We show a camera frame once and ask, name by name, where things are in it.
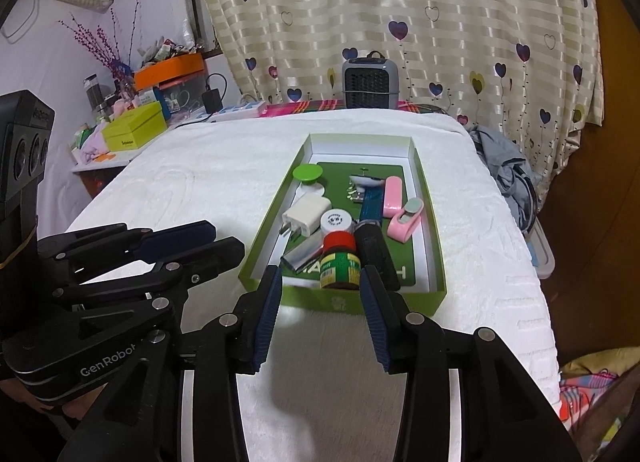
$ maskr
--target wooden wall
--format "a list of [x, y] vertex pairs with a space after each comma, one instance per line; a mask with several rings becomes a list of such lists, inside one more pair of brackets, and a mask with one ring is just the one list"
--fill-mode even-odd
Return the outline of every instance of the wooden wall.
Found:
[[554, 180], [540, 221], [556, 258], [542, 284], [559, 361], [640, 346], [640, 32], [620, 0], [596, 0], [603, 127]]

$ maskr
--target green round disc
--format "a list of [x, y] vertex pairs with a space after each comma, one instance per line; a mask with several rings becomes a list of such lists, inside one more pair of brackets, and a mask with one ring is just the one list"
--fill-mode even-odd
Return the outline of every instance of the green round disc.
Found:
[[293, 178], [305, 184], [315, 182], [321, 176], [322, 166], [318, 166], [317, 164], [300, 164], [300, 166], [293, 170]]

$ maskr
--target orange container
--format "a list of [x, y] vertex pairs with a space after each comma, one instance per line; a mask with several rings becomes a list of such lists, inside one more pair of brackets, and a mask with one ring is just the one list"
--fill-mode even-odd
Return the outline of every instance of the orange container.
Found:
[[202, 56], [196, 54], [185, 54], [165, 59], [160, 63], [143, 68], [135, 74], [136, 90], [160, 84], [164, 81], [170, 81], [180, 76], [201, 72], [204, 70], [204, 60]]

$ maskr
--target white blanket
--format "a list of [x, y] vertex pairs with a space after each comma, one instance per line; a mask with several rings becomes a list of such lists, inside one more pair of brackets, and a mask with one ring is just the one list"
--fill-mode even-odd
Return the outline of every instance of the white blanket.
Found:
[[[168, 132], [76, 219], [71, 229], [126, 222], [160, 230], [207, 219], [247, 249], [309, 133], [413, 137], [442, 242], [448, 294], [434, 319], [444, 328], [494, 328], [559, 402], [554, 334], [529, 251], [472, 141], [455, 120], [391, 110], [341, 110], [274, 119], [194, 124]], [[138, 262], [111, 273], [139, 274]], [[229, 312], [242, 294], [237, 270], [195, 287], [182, 328]], [[452, 377], [450, 460], [460, 460], [460, 394]], [[404, 376], [377, 364], [365, 319], [281, 307], [269, 357], [239, 376], [252, 462], [389, 461]]]

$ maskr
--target gray portable heater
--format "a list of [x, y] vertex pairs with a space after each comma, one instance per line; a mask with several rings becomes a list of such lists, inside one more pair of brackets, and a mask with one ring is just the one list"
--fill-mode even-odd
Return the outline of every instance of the gray portable heater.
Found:
[[398, 67], [383, 57], [357, 57], [342, 64], [347, 108], [398, 108]]

